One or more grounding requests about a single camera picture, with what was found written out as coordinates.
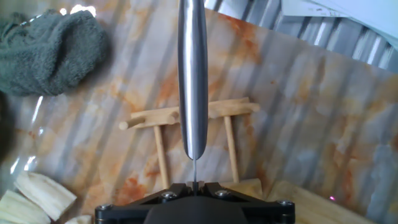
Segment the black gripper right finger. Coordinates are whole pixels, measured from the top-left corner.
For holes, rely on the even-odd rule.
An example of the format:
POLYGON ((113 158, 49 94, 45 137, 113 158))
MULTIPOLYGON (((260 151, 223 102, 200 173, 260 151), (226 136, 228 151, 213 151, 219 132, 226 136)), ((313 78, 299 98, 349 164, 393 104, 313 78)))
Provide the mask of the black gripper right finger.
POLYGON ((207 183, 196 203, 197 223, 287 223, 295 222, 295 204, 290 200, 265 202, 258 198, 207 183))

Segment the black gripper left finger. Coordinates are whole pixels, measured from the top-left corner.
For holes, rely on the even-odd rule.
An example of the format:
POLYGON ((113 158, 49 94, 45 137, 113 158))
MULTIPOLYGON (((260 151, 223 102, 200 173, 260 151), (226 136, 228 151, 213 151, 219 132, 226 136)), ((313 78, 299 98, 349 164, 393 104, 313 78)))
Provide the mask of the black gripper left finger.
POLYGON ((149 211, 157 205, 192 196, 186 184, 172 184, 170 188, 150 194, 127 205, 102 204, 95 208, 96 224, 144 223, 149 211))

